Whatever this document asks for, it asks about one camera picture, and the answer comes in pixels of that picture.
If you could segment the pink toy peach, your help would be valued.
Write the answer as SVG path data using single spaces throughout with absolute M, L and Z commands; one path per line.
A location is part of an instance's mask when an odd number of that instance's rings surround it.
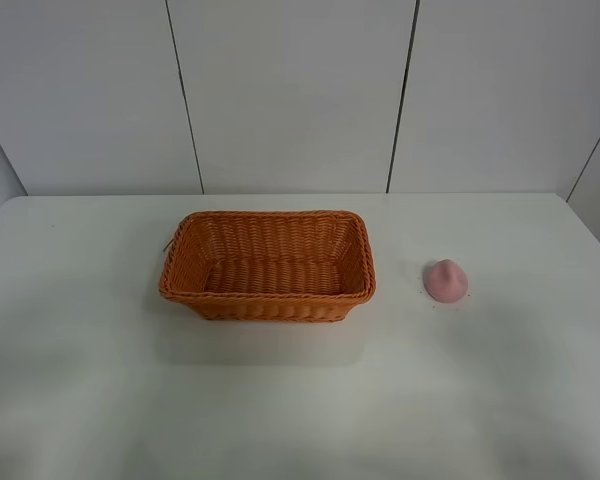
M 423 286 L 435 301 L 451 304 L 467 294 L 468 278 L 456 262 L 444 259 L 426 269 Z

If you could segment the orange woven plastic basket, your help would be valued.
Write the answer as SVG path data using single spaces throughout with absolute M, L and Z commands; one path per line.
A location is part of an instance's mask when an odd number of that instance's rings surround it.
M 344 210 L 192 213 L 159 280 L 164 299 L 207 320 L 337 322 L 375 288 L 366 225 Z

